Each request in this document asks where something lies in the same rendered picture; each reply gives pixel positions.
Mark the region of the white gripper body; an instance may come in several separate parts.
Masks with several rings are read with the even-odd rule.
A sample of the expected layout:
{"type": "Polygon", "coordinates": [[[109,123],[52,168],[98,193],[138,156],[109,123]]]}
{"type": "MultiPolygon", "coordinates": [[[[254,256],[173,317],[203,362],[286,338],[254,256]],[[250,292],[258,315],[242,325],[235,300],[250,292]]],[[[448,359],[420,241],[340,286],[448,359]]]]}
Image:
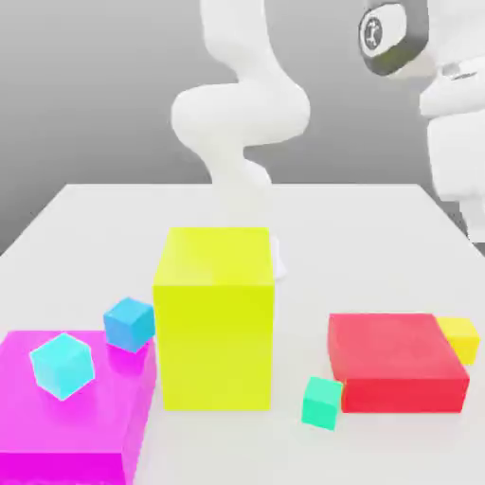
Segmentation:
{"type": "Polygon", "coordinates": [[[437,117],[427,128],[433,185],[442,201],[485,196],[485,110],[437,117]]]}

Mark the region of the small yellow cube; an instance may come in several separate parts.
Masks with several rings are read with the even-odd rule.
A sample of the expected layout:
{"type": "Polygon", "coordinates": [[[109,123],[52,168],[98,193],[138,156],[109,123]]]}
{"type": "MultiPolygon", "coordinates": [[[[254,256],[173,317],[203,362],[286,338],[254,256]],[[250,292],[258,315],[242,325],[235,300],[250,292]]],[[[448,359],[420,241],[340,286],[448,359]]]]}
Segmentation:
{"type": "Polygon", "coordinates": [[[479,334],[468,318],[438,316],[438,324],[447,341],[454,349],[462,365],[475,363],[480,343],[479,334]]]}

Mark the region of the small green cube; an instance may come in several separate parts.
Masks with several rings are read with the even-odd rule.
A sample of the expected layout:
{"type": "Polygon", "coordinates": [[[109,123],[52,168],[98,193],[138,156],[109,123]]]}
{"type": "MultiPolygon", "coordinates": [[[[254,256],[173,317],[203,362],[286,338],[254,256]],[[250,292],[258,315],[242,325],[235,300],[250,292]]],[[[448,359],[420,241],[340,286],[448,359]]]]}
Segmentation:
{"type": "Polygon", "coordinates": [[[341,409],[342,391],[340,382],[312,376],[303,396],[301,421],[333,431],[341,409]]]}

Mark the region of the small blue cube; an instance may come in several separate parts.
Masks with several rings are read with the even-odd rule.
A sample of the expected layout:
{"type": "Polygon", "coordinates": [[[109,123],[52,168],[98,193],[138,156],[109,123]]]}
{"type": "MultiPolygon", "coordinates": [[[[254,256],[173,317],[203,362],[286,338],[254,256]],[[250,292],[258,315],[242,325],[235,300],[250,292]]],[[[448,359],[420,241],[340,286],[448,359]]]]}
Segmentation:
{"type": "Polygon", "coordinates": [[[153,306],[125,297],[103,315],[106,341],[137,353],[155,334],[153,306]]]}

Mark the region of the large red box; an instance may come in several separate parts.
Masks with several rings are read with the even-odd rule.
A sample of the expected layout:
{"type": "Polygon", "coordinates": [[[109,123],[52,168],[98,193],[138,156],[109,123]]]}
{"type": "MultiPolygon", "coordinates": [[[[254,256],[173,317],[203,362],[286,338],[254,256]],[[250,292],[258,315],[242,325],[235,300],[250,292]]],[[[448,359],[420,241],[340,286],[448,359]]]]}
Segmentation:
{"type": "Polygon", "coordinates": [[[345,413],[459,413],[470,377],[431,314],[331,314],[345,413]]]}

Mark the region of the small cyan cube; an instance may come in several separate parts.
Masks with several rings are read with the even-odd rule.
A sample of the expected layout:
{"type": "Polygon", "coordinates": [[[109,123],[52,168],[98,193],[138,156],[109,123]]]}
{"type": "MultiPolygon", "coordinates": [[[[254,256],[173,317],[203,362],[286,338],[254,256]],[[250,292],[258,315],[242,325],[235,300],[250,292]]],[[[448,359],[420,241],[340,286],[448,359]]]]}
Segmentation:
{"type": "Polygon", "coordinates": [[[29,359],[37,386],[61,402],[96,377],[90,346],[66,332],[32,350],[29,359]]]}

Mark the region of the large yellow box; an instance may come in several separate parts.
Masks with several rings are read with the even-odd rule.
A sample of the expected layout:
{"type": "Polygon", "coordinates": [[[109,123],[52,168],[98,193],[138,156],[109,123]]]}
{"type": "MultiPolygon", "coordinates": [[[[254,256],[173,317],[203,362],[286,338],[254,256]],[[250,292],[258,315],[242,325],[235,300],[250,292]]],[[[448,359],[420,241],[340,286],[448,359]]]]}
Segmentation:
{"type": "Polygon", "coordinates": [[[172,227],[153,280],[163,406],[271,406],[275,279],[265,227],[172,227]]]}

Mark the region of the large magenta box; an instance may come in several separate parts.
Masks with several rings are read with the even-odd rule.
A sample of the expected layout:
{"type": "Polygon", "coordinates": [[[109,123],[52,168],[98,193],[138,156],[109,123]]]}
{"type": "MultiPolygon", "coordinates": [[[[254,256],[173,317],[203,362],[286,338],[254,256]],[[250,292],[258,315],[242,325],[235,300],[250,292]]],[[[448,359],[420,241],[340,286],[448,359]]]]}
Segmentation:
{"type": "Polygon", "coordinates": [[[0,343],[0,485],[133,485],[156,381],[153,342],[90,346],[95,379],[61,402],[40,389],[29,354],[54,331],[8,332],[0,343]]]}

